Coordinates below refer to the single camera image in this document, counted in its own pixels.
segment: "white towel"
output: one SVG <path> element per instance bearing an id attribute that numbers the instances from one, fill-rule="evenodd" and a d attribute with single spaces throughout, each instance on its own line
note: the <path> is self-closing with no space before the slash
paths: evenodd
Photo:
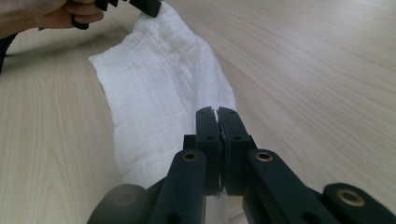
<path id="1" fill-rule="evenodd" d="M 198 109 L 235 109 L 212 49 L 165 2 L 157 18 L 141 14 L 122 43 L 90 61 L 110 106 L 124 183 L 148 188 L 165 177 L 184 134 L 195 133 Z M 206 223 L 226 222 L 224 201 L 208 199 Z"/>

